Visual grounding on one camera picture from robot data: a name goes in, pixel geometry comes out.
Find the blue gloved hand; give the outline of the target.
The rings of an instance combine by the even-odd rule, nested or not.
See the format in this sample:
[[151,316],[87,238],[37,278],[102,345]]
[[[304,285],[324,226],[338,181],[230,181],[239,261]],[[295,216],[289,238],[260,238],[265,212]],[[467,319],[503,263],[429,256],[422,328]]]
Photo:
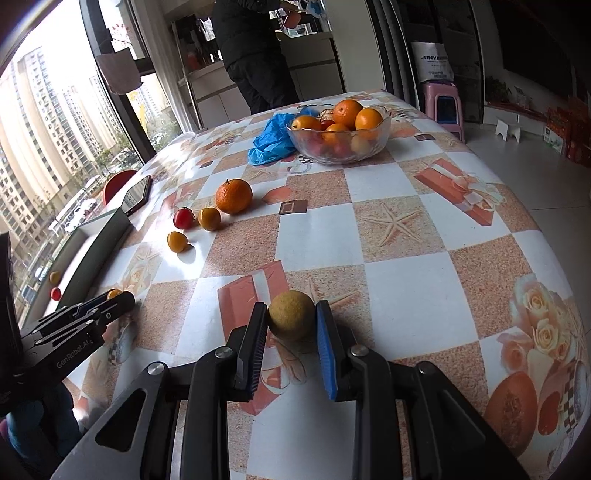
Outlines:
[[50,479],[82,438],[63,383],[1,421],[1,478]]

